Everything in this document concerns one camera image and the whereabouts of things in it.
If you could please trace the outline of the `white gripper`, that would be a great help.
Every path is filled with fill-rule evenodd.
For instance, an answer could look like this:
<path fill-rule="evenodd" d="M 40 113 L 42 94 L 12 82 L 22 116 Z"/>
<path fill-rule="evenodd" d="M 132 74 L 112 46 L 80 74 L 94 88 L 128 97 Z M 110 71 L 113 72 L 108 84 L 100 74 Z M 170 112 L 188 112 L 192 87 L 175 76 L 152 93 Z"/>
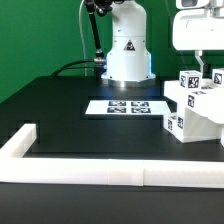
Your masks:
<path fill-rule="evenodd" d="M 209 9 L 179 11 L 173 23 L 173 46 L 196 50 L 200 71 L 206 71 L 202 50 L 224 50 L 224 17 L 213 17 Z"/>

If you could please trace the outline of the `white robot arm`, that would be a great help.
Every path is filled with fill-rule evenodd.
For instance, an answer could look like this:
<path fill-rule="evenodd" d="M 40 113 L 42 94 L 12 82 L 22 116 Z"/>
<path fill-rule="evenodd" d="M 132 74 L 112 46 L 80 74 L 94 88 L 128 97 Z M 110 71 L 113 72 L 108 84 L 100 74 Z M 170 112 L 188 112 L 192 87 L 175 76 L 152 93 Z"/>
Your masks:
<path fill-rule="evenodd" d="M 224 50 L 224 0 L 176 0 L 172 43 L 177 50 Z M 146 49 L 146 11 L 135 0 L 112 5 L 112 49 L 101 79 L 118 87 L 154 81 Z"/>

